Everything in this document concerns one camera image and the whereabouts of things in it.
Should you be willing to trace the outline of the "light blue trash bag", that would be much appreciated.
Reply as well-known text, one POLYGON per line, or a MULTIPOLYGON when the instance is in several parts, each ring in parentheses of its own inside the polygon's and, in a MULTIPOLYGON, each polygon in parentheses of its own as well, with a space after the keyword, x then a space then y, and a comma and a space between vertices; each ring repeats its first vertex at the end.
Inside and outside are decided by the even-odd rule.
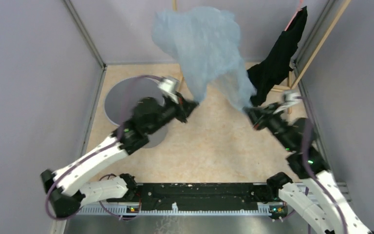
POLYGON ((180 65, 196 102, 204 101, 211 85, 238 111, 251 107, 257 89, 239 51, 241 29, 233 13, 209 6, 163 10, 155 14, 151 37, 180 65))

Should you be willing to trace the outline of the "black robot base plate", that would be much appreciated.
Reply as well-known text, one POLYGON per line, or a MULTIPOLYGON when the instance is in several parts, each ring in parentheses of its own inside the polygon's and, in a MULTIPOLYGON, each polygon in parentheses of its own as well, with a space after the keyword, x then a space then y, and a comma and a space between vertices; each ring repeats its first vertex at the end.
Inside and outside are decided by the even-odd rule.
POLYGON ((143 183, 133 194, 107 202, 140 204, 142 211, 169 211, 174 205, 183 212, 256 211, 262 205, 269 213, 289 211, 265 183, 143 183))

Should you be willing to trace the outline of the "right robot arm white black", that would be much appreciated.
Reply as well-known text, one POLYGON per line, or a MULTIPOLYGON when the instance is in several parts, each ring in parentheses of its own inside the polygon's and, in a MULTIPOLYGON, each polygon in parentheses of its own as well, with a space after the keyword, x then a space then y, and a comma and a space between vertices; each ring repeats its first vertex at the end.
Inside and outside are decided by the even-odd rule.
POLYGON ((266 195, 272 201, 289 205, 308 223, 308 232, 317 234, 372 234, 356 215, 340 191, 328 163, 312 145, 314 130, 310 120, 295 127, 281 118, 279 103, 267 107, 244 108, 254 130, 267 129, 290 153, 288 166, 316 198, 314 203, 292 179, 280 172, 266 182, 266 195))

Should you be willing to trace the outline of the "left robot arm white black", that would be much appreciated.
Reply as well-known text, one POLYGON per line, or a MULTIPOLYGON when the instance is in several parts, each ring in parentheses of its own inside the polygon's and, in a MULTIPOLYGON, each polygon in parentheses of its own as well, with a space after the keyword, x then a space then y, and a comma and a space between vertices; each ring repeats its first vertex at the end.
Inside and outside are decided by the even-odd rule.
POLYGON ((180 93, 164 96, 164 105, 153 97, 137 102, 132 116, 112 131, 98 146, 69 166, 57 171, 45 170, 41 181, 46 192, 45 211, 54 220, 66 220, 94 202, 117 198, 132 201, 137 184, 130 174, 90 182, 90 178, 149 143, 149 136, 173 119, 182 123, 199 103, 180 93))

